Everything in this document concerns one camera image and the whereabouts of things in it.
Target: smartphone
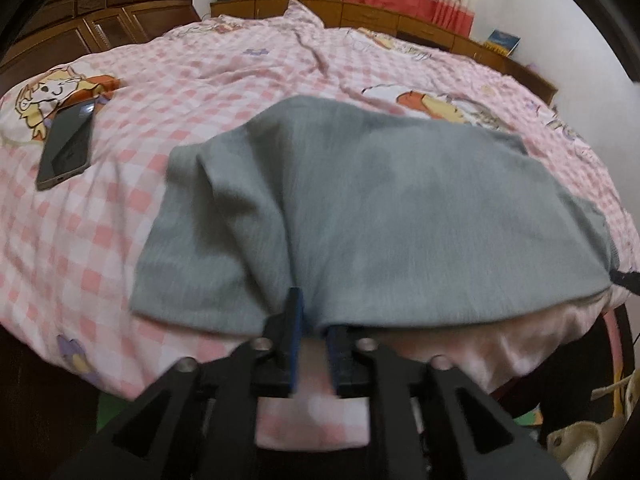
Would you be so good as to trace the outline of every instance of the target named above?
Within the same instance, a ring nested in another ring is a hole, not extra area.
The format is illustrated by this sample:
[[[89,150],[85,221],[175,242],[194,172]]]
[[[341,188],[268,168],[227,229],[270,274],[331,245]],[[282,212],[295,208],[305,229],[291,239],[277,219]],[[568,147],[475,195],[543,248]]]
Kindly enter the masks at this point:
[[[38,191],[51,189],[91,165],[96,101],[82,101],[56,113],[40,158]]]

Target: pink checkered bedding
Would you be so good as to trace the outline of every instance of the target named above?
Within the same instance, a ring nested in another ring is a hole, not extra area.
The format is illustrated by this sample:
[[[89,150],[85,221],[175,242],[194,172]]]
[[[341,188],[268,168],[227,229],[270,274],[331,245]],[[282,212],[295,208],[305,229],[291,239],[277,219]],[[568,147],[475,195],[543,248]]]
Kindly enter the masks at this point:
[[[606,168],[527,89],[463,57],[367,31],[325,30],[296,2],[282,18],[205,20],[47,74],[29,82],[28,91],[25,84],[12,89],[0,105],[0,322],[47,361],[126,397],[184,355],[217,359],[240,341],[127,310],[169,152],[297,94],[517,132],[531,156],[604,212],[620,269],[638,268],[638,233]],[[113,94],[107,80],[117,80]],[[105,91],[93,163],[82,176],[36,192],[51,102],[37,102],[38,95],[65,92],[65,85]],[[558,345],[587,332],[602,310],[625,300],[612,287],[519,319],[382,337],[413,358],[448,354],[491,391],[532,371]],[[261,401],[258,443],[333,449],[366,442],[366,404],[332,396],[322,343],[305,341],[301,361],[294,399]]]

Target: wooden headboard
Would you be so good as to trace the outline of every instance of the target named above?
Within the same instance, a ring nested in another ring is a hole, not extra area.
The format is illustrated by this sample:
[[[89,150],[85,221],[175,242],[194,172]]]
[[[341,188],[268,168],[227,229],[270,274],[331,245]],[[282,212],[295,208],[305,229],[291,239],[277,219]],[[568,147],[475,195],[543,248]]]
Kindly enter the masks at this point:
[[[0,63],[0,95],[57,64],[199,19],[192,0],[47,0]]]

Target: gray garment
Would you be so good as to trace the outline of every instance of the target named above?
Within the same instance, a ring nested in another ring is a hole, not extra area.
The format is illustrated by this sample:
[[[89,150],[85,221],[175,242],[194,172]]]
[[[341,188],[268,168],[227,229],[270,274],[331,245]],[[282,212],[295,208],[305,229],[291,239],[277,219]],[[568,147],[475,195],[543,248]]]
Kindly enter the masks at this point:
[[[520,137],[311,97],[171,152],[136,314],[259,333],[290,286],[312,327],[490,322],[610,286],[604,216]]]

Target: dark floor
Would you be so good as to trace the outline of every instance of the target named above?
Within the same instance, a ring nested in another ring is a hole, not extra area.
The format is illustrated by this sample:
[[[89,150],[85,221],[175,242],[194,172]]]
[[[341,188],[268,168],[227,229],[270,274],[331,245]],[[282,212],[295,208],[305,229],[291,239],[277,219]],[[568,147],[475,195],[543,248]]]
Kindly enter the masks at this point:
[[[95,431],[98,390],[0,327],[0,479],[47,479]]]

